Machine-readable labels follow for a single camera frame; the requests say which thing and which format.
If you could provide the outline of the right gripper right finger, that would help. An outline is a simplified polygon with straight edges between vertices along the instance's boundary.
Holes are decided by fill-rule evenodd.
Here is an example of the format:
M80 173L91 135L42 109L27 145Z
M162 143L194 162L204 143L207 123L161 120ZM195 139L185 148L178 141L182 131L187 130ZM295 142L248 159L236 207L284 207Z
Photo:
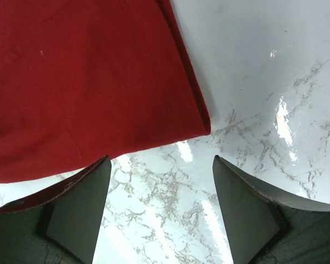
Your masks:
M280 189L219 156L212 169L234 263L330 263L330 204Z

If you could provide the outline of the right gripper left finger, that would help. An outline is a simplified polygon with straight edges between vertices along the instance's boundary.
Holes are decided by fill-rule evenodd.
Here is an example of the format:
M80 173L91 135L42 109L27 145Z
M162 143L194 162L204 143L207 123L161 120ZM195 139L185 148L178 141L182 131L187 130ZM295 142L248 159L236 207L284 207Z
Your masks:
M92 263L110 177L106 156L0 207L0 263Z

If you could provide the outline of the dark red t shirt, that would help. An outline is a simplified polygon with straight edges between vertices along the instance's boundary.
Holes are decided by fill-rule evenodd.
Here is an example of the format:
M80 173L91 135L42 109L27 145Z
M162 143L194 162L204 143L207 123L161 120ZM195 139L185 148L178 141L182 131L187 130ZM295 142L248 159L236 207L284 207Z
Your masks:
M170 1L0 1L0 183L210 131Z

